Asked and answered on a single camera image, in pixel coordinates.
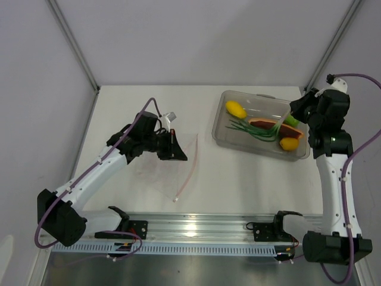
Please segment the clear zip top bag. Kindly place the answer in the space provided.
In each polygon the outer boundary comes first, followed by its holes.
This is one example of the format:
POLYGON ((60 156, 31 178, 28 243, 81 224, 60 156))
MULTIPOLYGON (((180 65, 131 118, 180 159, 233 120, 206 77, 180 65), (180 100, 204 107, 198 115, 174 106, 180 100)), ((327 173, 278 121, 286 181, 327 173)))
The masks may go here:
POLYGON ((180 133, 179 144, 186 161, 163 161, 154 153, 145 153, 135 164, 131 183, 145 191, 156 191, 177 202, 186 189, 198 160, 198 134, 180 133))

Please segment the red meat slice toy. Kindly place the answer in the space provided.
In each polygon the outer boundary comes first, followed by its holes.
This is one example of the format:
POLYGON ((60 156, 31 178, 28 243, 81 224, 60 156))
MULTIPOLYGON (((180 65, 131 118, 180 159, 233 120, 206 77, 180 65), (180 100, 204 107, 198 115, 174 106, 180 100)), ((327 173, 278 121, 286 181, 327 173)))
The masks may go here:
MULTIPOLYGON (((275 127, 277 120, 273 119, 265 119, 265 118, 251 118, 248 120, 248 123, 254 127, 262 128, 265 130, 270 130, 275 127)), ((279 128, 278 136, 280 138, 295 138, 301 139, 304 137, 303 131, 297 129, 299 121, 294 120, 290 122, 289 120, 285 120, 279 128)))

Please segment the green onion toy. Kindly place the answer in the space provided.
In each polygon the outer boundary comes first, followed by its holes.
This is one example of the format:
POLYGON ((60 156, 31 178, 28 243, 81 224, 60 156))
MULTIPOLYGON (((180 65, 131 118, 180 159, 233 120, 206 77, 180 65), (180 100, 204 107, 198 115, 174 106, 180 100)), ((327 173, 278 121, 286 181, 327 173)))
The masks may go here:
POLYGON ((230 125, 227 126, 228 129, 233 129, 233 130, 238 130, 238 131, 248 133, 255 139, 263 141, 263 142, 274 142, 274 141, 277 141, 278 139, 281 140, 282 138, 280 138, 277 133, 282 123, 285 120, 289 120, 290 122, 293 122, 294 120, 296 120, 291 116, 290 112, 287 112, 281 118, 275 119, 277 120, 275 127, 271 128, 270 130, 265 130, 265 129, 257 128, 250 125, 248 123, 248 120, 251 119, 252 117, 248 119, 247 118, 239 119, 232 115, 230 115, 230 117, 231 117, 231 119, 229 119, 230 125))

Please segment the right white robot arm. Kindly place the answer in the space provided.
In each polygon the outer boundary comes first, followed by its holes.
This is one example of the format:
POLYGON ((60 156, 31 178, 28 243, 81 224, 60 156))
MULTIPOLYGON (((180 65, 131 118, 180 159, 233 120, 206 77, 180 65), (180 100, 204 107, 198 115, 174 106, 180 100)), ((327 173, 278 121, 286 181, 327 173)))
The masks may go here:
POLYGON ((372 241, 363 238, 352 195, 352 138, 343 129, 350 106, 346 92, 329 88, 312 89, 290 103, 291 115, 309 127, 308 143, 321 180, 323 217, 321 228, 310 224, 302 214, 279 211, 272 234, 278 240, 292 236, 301 242, 308 262, 350 265, 373 250, 372 241))

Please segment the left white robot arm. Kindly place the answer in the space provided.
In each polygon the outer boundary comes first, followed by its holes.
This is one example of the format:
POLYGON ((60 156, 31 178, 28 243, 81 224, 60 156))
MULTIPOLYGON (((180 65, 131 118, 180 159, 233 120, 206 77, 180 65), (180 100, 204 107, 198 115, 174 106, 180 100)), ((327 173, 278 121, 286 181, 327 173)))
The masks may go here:
POLYGON ((129 215, 115 206, 104 211, 84 211, 89 199, 122 168, 144 152, 162 161, 186 161, 171 122, 176 115, 162 116, 141 111, 134 122, 113 134, 90 167, 52 192, 44 189, 37 197, 38 226, 69 247, 85 234, 97 238, 123 238, 129 232, 129 215))

